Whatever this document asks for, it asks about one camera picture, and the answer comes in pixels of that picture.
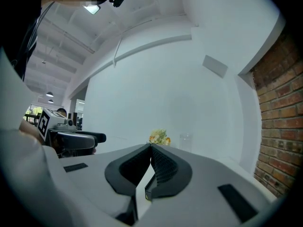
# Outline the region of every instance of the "glass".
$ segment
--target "glass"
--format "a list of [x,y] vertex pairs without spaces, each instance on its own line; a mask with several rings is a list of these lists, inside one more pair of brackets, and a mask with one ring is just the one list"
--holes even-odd
[[180,149],[191,152],[193,135],[189,133],[180,134]]

